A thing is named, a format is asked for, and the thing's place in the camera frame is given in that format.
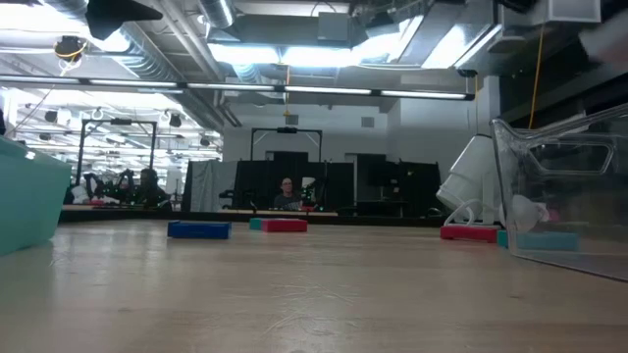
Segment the dark blue small box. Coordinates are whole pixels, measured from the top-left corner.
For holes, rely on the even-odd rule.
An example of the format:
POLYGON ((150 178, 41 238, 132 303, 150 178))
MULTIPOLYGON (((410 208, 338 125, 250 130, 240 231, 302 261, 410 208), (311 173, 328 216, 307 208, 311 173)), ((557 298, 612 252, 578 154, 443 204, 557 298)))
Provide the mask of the dark blue small box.
POLYGON ((200 223, 171 221, 167 226, 167 236, 178 239, 229 239, 231 223, 200 223))

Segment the red small box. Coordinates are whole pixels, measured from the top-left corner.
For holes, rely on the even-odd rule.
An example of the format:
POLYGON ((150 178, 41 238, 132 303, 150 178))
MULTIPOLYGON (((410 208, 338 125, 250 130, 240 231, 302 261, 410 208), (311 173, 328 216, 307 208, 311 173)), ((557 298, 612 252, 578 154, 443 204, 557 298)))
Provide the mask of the red small box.
POLYGON ((472 240, 486 243, 497 242, 499 227, 447 225, 440 228, 440 238, 445 240, 472 240))
POLYGON ((265 232, 306 232, 308 223, 299 219, 263 219, 261 229, 265 232))

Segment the teal printed small box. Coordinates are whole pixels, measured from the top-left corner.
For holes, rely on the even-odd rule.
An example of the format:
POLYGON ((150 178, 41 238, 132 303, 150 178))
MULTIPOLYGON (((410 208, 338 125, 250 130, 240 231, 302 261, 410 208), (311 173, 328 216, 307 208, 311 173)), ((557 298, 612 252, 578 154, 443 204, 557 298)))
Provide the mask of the teal printed small box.
POLYGON ((514 236, 515 251, 578 251, 580 238, 573 232, 527 232, 514 236))

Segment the person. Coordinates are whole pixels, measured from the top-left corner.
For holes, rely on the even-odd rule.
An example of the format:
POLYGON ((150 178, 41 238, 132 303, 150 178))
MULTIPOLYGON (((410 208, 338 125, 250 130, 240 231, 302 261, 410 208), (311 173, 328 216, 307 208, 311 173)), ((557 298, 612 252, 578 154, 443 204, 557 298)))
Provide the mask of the person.
POLYGON ((283 211, 299 211, 302 201, 293 190, 292 180, 289 177, 282 180, 281 190, 282 193, 274 199, 273 207, 283 211))
POLYGON ((143 169, 140 172, 140 183, 133 201, 145 210, 172 210, 170 195, 158 185, 158 176, 153 169, 143 169))

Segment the grey curtain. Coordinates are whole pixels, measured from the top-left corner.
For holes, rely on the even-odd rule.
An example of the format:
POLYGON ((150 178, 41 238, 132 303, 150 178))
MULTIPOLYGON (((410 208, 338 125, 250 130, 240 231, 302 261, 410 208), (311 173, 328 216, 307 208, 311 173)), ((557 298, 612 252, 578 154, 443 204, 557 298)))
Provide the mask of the grey curtain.
POLYGON ((237 162, 191 161, 187 165, 183 190, 184 212, 218 212, 223 204, 219 194, 233 189, 237 162))

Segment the teal plastic tray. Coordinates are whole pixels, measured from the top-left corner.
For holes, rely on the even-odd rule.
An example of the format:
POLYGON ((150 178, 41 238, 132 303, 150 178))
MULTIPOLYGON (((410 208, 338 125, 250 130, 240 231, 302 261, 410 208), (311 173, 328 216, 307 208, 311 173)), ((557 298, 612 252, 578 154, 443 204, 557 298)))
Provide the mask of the teal plastic tray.
POLYGON ((55 233, 72 168, 0 136, 0 256, 55 233))

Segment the grey ceiling box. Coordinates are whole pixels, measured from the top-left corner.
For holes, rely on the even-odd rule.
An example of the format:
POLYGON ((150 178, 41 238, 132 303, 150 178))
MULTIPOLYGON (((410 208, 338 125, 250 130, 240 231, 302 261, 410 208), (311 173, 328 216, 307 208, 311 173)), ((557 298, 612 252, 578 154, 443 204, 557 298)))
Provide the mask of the grey ceiling box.
POLYGON ((318 13, 319 41, 346 42, 349 39, 350 19, 345 13, 318 13))

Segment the long LED light bar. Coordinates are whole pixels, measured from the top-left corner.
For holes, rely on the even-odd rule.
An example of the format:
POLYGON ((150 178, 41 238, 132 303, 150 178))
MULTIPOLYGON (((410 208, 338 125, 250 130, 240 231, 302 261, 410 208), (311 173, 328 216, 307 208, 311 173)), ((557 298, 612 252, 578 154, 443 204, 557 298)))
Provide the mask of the long LED light bar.
POLYGON ((245 84, 222 82, 155 81, 118 78, 64 77, 64 76, 18 76, 0 75, 0 82, 33 85, 84 85, 152 89, 171 93, 184 90, 220 90, 257 93, 303 93, 384 98, 433 99, 449 101, 472 101, 475 94, 467 92, 444 92, 426 90, 393 90, 353 87, 306 86, 294 84, 245 84))

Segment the white ceiling unit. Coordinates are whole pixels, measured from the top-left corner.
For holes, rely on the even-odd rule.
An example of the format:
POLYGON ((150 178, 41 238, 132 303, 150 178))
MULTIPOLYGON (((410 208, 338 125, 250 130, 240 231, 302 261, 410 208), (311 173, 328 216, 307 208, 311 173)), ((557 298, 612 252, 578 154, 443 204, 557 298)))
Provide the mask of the white ceiling unit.
POLYGON ((540 0, 539 6, 547 22, 598 24, 602 21, 601 0, 540 0))

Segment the clear plastic bin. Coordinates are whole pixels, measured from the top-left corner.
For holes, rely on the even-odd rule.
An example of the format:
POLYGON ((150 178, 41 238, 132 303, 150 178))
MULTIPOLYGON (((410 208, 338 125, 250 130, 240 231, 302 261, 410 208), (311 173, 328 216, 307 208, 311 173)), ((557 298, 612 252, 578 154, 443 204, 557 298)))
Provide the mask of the clear plastic bin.
POLYGON ((497 164, 525 165, 543 228, 577 233, 578 251, 515 251, 519 258, 628 282, 628 103, 539 129, 492 122, 497 164))

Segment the silver ceiling duct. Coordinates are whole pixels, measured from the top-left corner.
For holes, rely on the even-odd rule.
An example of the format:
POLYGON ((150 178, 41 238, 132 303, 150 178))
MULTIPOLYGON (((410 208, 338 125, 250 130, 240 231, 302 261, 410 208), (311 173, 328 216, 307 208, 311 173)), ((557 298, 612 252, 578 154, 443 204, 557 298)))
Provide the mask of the silver ceiling duct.
POLYGON ((227 28, 235 22, 232 0, 198 0, 198 5, 211 27, 227 28))

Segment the black rig frame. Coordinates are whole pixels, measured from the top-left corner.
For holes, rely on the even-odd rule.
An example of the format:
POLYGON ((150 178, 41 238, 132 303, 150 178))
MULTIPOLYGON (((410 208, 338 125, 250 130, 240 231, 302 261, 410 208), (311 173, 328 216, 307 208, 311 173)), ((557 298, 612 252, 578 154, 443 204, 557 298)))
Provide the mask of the black rig frame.
POLYGON ((254 160, 254 149, 255 149, 255 145, 261 141, 262 138, 260 138, 258 141, 256 141, 255 138, 255 134, 258 131, 264 131, 264 132, 275 132, 275 133, 281 133, 281 134, 297 134, 297 133, 315 133, 318 135, 318 141, 315 143, 318 147, 318 162, 322 162, 323 161, 323 154, 322 154, 322 150, 323 150, 323 136, 324 136, 324 132, 321 129, 304 129, 304 128, 297 128, 297 127, 290 127, 290 126, 284 126, 284 127, 275 127, 275 128, 270 128, 270 127, 253 127, 251 129, 250 132, 250 138, 249 138, 249 155, 248 155, 248 160, 249 161, 253 161, 254 160))
POLYGON ((95 128, 102 126, 103 124, 110 124, 112 126, 132 126, 138 125, 141 128, 145 126, 152 126, 152 131, 149 133, 151 137, 151 145, 150 145, 150 154, 149 154, 149 169, 153 169, 154 159, 155 159, 155 146, 157 139, 157 123, 150 121, 138 121, 132 120, 129 118, 112 118, 108 120, 95 120, 95 119, 87 119, 81 121, 81 130, 79 135, 79 145, 78 145, 78 162, 77 162, 77 172, 74 179, 74 186, 80 186, 80 181, 82 178, 82 162, 83 162, 83 154, 85 148, 85 140, 91 134, 91 131, 87 131, 87 125, 94 124, 95 128))

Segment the black table frame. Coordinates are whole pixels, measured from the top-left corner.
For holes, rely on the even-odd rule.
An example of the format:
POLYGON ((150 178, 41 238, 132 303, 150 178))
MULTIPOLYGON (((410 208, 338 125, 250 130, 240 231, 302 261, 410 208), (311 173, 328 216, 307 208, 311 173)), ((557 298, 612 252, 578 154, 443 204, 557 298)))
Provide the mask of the black table frame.
POLYGON ((441 227, 446 218, 391 218, 371 216, 327 216, 323 213, 200 213, 200 212, 158 212, 132 211, 122 209, 63 210, 58 223, 84 223, 105 221, 191 221, 191 222, 233 222, 248 223, 250 219, 300 219, 310 225, 365 226, 365 227, 441 227))

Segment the black partition wall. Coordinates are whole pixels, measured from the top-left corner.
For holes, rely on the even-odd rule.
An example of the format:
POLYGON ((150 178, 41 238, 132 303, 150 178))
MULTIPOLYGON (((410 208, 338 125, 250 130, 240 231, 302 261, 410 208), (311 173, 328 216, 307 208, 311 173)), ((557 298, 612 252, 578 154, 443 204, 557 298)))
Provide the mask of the black partition wall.
POLYGON ((310 162, 304 152, 275 152, 266 161, 239 161, 232 207, 275 210, 274 199, 289 177, 302 211, 339 216, 428 218, 443 211, 436 193, 439 165, 358 154, 349 162, 310 162))

